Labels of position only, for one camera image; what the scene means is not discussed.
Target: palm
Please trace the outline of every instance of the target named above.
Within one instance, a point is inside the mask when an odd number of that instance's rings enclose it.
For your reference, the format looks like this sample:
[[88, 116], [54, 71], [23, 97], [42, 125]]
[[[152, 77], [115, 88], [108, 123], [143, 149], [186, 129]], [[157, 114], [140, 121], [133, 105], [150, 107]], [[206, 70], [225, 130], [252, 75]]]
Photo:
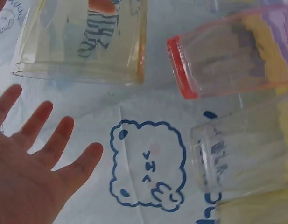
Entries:
[[[0, 125], [20, 92], [15, 85], [0, 98]], [[51, 110], [52, 104], [44, 102], [21, 131], [10, 138], [0, 132], [0, 224], [51, 224], [100, 160], [102, 146], [94, 143], [71, 165], [51, 171], [71, 135], [74, 122], [69, 117], [42, 150], [26, 153]]]

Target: plastic cup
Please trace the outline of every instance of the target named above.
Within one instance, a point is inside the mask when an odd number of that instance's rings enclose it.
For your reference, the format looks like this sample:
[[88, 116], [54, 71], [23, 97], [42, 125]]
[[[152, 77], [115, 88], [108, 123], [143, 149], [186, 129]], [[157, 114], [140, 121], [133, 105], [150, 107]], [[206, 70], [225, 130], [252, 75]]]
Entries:
[[288, 5], [207, 23], [169, 39], [168, 51], [186, 99], [288, 85]]
[[195, 4], [212, 14], [225, 16], [260, 6], [288, 4], [288, 0], [195, 0]]
[[220, 201], [219, 224], [288, 224], [288, 189]]
[[200, 188], [255, 194], [288, 187], [288, 94], [191, 130]]

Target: white tablecloth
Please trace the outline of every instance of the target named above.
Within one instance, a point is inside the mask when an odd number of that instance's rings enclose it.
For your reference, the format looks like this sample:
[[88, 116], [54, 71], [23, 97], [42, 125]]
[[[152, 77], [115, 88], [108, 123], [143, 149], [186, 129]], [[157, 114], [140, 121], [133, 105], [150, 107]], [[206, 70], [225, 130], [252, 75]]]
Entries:
[[123, 87], [11, 75], [12, 46], [29, 0], [7, 1], [5, 20], [0, 18], [0, 93], [12, 83], [20, 83], [23, 93], [4, 133], [18, 130], [42, 101], [50, 100], [53, 113], [30, 152], [45, 144], [65, 115], [74, 117], [76, 126], [56, 168], [74, 161], [91, 142], [105, 148], [90, 180], [68, 201], [56, 224], [214, 224], [213, 209], [222, 195], [203, 194], [195, 184], [190, 129], [207, 121], [205, 110], [223, 115], [268, 95], [182, 98], [166, 40], [211, 19], [202, 8], [194, 10], [193, 2], [149, 0], [145, 83]]

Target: blue lettering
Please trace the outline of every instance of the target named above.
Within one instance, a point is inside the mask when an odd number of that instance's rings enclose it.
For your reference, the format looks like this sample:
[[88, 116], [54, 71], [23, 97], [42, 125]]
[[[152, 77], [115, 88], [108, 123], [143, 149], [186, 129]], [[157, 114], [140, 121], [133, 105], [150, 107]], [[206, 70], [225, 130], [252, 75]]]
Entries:
[[222, 193], [219, 193], [218, 194], [218, 199], [213, 201], [213, 200], [211, 200], [211, 193], [207, 193], [207, 194], [204, 195], [205, 201], [208, 204], [216, 204], [217, 202], [222, 200], [222, 197], [223, 197]]
[[[211, 193], [207, 193], [204, 195], [204, 198], [205, 198], [205, 201], [208, 203], [208, 204], [211, 204], [211, 205], [215, 205], [217, 202], [219, 202], [220, 200], [222, 200], [222, 193], [219, 193], [218, 194], [218, 199], [216, 200], [212, 200], [211, 199]], [[196, 224], [216, 224], [217, 221], [214, 220], [214, 219], [210, 219], [211, 217], [211, 212], [215, 210], [215, 206], [209, 206], [208, 208], [206, 208], [204, 210], [204, 216], [205, 216], [205, 219], [199, 219], [196, 221]]]
[[148, 176], [148, 174], [147, 174], [146, 176], [144, 176], [142, 182], [145, 182], [145, 181], [147, 181], [147, 180], [148, 180], [149, 182], [151, 182], [151, 178]]
[[215, 224], [215, 220], [199, 219], [196, 224]]
[[146, 162], [146, 171], [149, 171], [152, 169], [152, 172], [154, 173], [155, 172], [155, 162], [154, 161], [151, 161], [151, 164], [149, 162]]
[[15, 7], [18, 7], [18, 6], [21, 5], [21, 3], [20, 3], [20, 2], [15, 2], [13, 5], [14, 5]]
[[149, 156], [150, 156], [150, 151], [148, 151], [147, 153], [143, 153], [143, 156], [145, 157], [146, 160], [149, 159]]
[[208, 207], [205, 209], [204, 214], [206, 218], [210, 218], [211, 217], [211, 211], [215, 210], [215, 207]]

